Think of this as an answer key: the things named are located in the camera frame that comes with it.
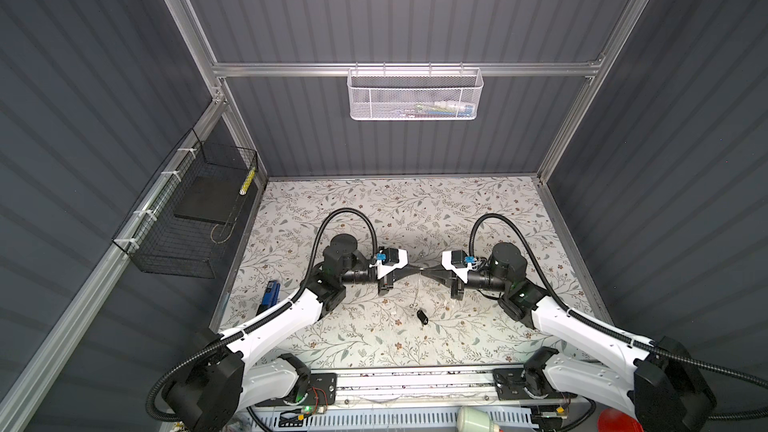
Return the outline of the perforated metal ring disc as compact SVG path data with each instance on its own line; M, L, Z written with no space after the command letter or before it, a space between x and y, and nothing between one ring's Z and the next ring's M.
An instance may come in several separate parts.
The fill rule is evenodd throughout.
M417 312L420 308L419 295L422 287L422 271L423 271L422 266L416 267L416 274L414 275L414 296L411 304L411 309L414 312Z

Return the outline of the black head key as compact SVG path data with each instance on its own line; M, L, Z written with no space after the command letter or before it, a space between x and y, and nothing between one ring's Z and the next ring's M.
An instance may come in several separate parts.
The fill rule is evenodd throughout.
M416 316L421 323L422 326L427 326L429 323L429 318L426 314L426 312L423 309L418 309L416 312Z

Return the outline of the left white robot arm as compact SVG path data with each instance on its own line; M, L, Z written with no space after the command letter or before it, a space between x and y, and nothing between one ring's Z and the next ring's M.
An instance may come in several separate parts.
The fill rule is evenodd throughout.
M205 346L167 372L150 390L146 408L163 422L191 431L217 431L238 412L265 401L303 401L311 371L290 353L262 358L291 335L319 322L346 297L349 284L375 283L382 294L420 273L404 249L376 247L370 257L349 234L332 238L321 262L285 300L222 333L208 332Z

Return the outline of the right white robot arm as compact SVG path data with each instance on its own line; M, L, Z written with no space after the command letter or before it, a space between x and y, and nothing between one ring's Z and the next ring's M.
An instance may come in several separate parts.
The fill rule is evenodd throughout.
M650 339L592 322L560 304L528 279L527 265L518 247L500 242L486 260L446 251L441 265L422 273L450 287L455 298L466 289L497 291L497 304L512 320L588 355L581 361L552 347L534 353L522 374L530 396L579 395L634 418L645 431L703 428L716 399L694 366L667 358L669 352L686 353L680 343L664 339L660 353L649 352Z

